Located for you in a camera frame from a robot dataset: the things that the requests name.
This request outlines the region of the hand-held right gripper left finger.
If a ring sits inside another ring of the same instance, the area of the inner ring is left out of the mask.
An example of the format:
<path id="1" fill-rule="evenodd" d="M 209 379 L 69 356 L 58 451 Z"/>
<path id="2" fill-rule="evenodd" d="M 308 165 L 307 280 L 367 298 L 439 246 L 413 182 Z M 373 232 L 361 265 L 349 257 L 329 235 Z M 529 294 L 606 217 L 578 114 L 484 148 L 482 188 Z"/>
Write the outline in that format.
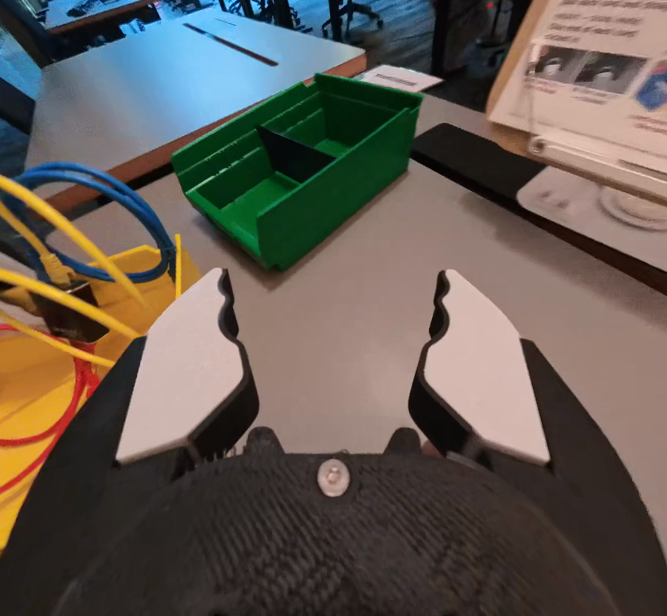
<path id="1" fill-rule="evenodd" d="M 227 269 L 209 271 L 155 320 L 116 452 L 119 463 L 173 449 L 207 462 L 233 450 L 260 410 L 238 335 Z"/>

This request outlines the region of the black ethernet splitter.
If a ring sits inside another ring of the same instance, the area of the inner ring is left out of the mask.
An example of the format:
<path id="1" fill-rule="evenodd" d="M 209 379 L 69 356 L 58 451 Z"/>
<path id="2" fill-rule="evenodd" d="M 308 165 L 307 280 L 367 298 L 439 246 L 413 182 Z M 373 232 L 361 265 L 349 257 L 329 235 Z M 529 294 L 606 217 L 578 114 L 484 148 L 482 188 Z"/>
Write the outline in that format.
<path id="1" fill-rule="evenodd" d="M 63 291 L 96 308 L 98 307 L 91 284 L 87 280 L 75 279 Z M 29 295 L 38 309 L 38 315 L 42 317 L 50 333 L 55 337 L 90 345 L 109 333 L 109 328 L 106 326 L 76 310 L 56 303 L 51 298 L 46 298 L 35 292 L 29 292 Z"/>

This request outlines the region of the black flat pad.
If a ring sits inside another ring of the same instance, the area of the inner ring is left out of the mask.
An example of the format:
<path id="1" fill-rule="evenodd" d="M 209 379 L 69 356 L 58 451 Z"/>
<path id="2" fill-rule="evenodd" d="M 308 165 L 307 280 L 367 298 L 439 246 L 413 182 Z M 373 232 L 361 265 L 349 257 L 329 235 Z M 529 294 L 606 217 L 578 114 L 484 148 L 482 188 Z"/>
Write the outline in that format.
<path id="1" fill-rule="evenodd" d="M 411 158 L 501 205 L 516 205 L 518 192 L 545 169 L 536 161 L 449 123 L 439 123 L 416 136 Z"/>

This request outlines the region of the dark background desk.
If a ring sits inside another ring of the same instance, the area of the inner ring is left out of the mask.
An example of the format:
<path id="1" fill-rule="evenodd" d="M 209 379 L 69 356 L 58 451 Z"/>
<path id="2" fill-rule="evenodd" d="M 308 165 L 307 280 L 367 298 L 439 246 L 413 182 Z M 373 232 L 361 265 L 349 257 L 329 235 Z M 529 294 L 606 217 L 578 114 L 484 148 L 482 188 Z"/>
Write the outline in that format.
<path id="1" fill-rule="evenodd" d="M 104 21 L 116 21 L 162 0 L 53 0 L 42 26 L 49 35 L 62 35 Z"/>

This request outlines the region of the white paper label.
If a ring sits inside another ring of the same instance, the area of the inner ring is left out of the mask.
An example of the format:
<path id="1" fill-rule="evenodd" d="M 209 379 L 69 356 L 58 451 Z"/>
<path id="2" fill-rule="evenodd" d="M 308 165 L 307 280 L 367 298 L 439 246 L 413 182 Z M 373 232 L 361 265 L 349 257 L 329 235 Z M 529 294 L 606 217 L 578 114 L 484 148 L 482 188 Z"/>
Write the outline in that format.
<path id="1" fill-rule="evenodd" d="M 423 93 L 444 82 L 442 78 L 427 73 L 392 65 L 376 66 L 358 75 L 356 79 L 376 86 L 399 89 L 413 94 Z"/>

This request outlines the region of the white clipboard stand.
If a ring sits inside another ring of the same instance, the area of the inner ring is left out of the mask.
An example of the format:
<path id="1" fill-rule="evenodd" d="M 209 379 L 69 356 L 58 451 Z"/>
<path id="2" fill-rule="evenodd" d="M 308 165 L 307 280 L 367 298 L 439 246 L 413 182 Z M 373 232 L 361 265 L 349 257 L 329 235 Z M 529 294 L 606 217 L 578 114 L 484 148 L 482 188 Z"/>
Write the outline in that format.
<path id="1" fill-rule="evenodd" d="M 666 272 L 666 207 L 547 167 L 522 187 L 522 208 Z"/>

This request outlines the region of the instruction sheet clipboard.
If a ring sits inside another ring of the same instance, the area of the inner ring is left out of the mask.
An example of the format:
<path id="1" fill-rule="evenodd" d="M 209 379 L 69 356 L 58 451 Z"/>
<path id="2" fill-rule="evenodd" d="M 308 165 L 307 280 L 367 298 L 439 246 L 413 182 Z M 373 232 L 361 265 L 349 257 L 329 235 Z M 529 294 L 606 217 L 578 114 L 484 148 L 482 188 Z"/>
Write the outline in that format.
<path id="1" fill-rule="evenodd" d="M 666 203 L 666 0 L 532 0 L 486 118 L 510 152 Z"/>

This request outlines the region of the yellow storage bin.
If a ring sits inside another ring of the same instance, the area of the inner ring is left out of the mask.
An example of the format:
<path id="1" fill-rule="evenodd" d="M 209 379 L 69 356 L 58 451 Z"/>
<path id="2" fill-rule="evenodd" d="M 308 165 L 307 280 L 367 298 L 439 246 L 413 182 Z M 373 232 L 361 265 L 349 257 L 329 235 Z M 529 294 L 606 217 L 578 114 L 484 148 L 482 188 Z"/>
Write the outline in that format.
<path id="1" fill-rule="evenodd" d="M 148 311 L 114 283 L 92 282 L 99 307 L 144 335 L 175 300 L 169 274 L 138 284 Z M 1 548 L 46 455 L 75 415 L 75 362 L 20 332 L 1 331 Z"/>

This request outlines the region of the green storage bin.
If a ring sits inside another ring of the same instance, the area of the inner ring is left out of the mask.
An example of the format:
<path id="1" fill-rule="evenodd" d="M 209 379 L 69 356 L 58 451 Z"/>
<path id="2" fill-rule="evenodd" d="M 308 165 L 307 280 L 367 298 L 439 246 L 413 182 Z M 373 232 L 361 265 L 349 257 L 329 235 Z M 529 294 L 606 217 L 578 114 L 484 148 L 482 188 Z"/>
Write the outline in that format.
<path id="1" fill-rule="evenodd" d="M 171 155 L 190 204 L 263 269 L 285 271 L 406 170 L 423 95 L 318 73 Z M 335 156 L 303 184 L 273 170 L 262 125 Z"/>

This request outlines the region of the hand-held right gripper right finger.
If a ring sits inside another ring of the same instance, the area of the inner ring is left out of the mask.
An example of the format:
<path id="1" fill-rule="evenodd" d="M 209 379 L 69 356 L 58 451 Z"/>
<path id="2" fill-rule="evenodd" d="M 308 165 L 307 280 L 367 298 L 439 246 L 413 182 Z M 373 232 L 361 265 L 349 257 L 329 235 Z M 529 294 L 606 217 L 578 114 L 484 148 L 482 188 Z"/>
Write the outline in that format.
<path id="1" fill-rule="evenodd" d="M 438 272 L 429 339 L 408 412 L 440 456 L 479 461 L 496 452 L 545 467 L 551 460 L 521 337 L 459 272 Z"/>

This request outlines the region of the black bin divider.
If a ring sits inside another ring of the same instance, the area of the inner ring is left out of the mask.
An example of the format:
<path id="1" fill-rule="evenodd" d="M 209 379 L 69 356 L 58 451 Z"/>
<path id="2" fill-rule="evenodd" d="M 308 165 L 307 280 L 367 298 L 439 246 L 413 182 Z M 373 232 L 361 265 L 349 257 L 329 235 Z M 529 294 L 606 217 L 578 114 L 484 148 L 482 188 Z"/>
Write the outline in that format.
<path id="1" fill-rule="evenodd" d="M 298 184 L 335 163 L 337 158 L 262 125 L 255 127 L 274 171 Z"/>

